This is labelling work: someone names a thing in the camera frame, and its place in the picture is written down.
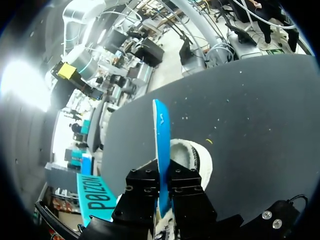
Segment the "blue plastic object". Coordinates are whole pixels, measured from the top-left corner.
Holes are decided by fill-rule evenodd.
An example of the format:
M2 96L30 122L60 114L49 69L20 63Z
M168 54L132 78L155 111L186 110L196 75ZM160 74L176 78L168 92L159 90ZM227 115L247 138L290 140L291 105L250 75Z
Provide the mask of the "blue plastic object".
M110 221L117 205L117 198L100 176L76 175L81 216L84 226L90 223L90 215Z
M164 103L153 100L156 158L160 178L159 210L163 218L170 209L167 175L170 165L170 117Z

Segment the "blue sign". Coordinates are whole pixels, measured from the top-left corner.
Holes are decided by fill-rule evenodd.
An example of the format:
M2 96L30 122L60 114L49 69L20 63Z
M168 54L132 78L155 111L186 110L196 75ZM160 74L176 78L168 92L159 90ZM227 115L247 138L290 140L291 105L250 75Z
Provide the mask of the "blue sign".
M102 177L78 173L76 178L84 226L90 223L89 215L110 221L117 205L117 198L111 193Z

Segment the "yellow object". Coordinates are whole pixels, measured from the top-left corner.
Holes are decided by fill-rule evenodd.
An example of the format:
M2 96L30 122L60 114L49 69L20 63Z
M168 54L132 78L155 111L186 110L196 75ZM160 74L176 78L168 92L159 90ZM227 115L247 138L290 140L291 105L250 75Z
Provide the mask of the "yellow object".
M214 144L209 138L207 138L206 141L208 141L211 144Z
M64 79L70 80L75 71L77 71L77 69L74 66L71 66L65 62L60 68L58 75Z

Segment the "black pants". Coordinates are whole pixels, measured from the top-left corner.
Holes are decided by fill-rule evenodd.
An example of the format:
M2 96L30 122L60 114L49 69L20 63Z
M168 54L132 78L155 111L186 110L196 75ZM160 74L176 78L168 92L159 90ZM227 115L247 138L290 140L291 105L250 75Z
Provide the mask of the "black pants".
M286 17L281 14L280 9L264 7L264 5L262 5L262 9L257 9L255 11L255 14L266 21L269 21L270 19L277 19L280 22L282 22L284 26L292 25L286 22ZM264 34L265 42L269 44L271 42L270 25L259 19L257 20L257 22L258 22L259 28ZM291 50L295 52L297 48L298 39L299 39L299 32L296 29L284 29L284 30L288 33L288 36L289 36L288 44Z

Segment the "dark gray tabletop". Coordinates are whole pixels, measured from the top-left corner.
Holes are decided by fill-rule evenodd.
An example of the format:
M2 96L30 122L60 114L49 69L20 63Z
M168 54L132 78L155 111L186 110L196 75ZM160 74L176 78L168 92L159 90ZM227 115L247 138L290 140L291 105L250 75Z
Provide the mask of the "dark gray tabletop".
M153 99L169 109L172 139L192 140L210 152L206 193L219 220L241 214L249 221L277 200L312 195L320 176L320 78L312 56L234 61L117 110L101 172L115 195L123 192L130 169L155 158Z

